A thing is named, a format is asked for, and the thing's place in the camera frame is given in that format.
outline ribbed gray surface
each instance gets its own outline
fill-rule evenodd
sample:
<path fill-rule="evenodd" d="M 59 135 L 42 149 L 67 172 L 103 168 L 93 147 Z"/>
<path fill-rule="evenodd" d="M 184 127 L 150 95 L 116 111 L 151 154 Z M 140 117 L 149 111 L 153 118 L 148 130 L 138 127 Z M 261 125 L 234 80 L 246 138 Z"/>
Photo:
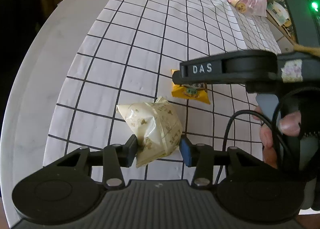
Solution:
<path fill-rule="evenodd" d="M 210 192 L 192 189 L 186 180 L 134 180 L 126 189 L 108 192 L 93 212 L 75 222 L 43 226 L 23 220 L 14 228 L 44 227 L 50 229 L 302 229 L 293 220 L 281 225 L 255 225 L 241 221 L 225 212 Z"/>

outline finger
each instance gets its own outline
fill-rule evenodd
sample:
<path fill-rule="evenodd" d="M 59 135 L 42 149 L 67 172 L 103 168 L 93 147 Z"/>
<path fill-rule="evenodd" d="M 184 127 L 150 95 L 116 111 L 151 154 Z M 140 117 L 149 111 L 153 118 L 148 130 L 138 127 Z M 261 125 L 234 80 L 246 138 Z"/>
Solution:
<path fill-rule="evenodd" d="M 265 147 L 271 148 L 273 146 L 272 133 L 266 124 L 262 125 L 259 135 L 260 140 Z"/>
<path fill-rule="evenodd" d="M 262 114 L 262 110 L 261 110 L 260 106 L 257 106 L 254 110 L 255 110 L 256 112 Z M 257 120 L 257 121 L 260 121 L 260 118 L 257 117 L 257 116 L 252 115 L 252 118 L 255 119 L 255 120 Z"/>
<path fill-rule="evenodd" d="M 266 164 L 272 166 L 273 168 L 277 168 L 277 154 L 273 147 L 267 148 L 265 147 L 262 152 L 263 160 Z"/>
<path fill-rule="evenodd" d="M 279 121 L 279 129 L 285 135 L 298 136 L 300 133 L 301 113 L 300 111 L 287 114 Z"/>

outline white sticker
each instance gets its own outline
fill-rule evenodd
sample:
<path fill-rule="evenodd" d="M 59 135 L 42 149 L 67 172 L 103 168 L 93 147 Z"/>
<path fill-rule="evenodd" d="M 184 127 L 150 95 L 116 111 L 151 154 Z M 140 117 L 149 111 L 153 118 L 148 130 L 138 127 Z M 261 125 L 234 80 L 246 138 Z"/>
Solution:
<path fill-rule="evenodd" d="M 289 60 L 284 64 L 284 67 L 281 68 L 282 81 L 284 83 L 294 83 L 294 82 L 302 82 L 302 60 L 295 59 Z"/>

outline checkered tablecloth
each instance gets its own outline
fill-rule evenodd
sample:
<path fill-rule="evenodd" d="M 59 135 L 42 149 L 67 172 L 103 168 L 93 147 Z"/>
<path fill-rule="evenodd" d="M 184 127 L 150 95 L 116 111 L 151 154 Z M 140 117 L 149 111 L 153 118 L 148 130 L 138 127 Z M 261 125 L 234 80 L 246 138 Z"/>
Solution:
<path fill-rule="evenodd" d="M 175 107 L 192 143 L 222 149 L 229 117 L 254 109 L 255 95 L 244 85 L 210 85 L 211 105 L 171 96 L 171 69 L 181 61 L 242 49 L 280 53 L 265 18 L 238 14 L 224 0 L 109 0 L 79 48 L 61 89 L 47 139 L 44 165 L 76 148 L 92 151 L 124 144 L 132 132 L 117 104 L 154 102 L 163 96 Z M 260 125 L 239 116 L 228 146 L 262 159 Z M 188 179 L 176 150 L 146 167 L 122 168 L 129 179 Z M 102 179 L 102 167 L 92 178 Z"/>

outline green led light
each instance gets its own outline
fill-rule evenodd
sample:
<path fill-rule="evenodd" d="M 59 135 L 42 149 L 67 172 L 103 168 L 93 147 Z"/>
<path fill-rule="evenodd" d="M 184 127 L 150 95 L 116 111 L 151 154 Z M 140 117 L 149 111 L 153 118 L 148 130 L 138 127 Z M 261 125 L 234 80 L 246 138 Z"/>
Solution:
<path fill-rule="evenodd" d="M 315 9 L 315 11 L 318 11 L 318 4 L 316 2 L 313 2 L 311 6 L 313 9 Z"/>

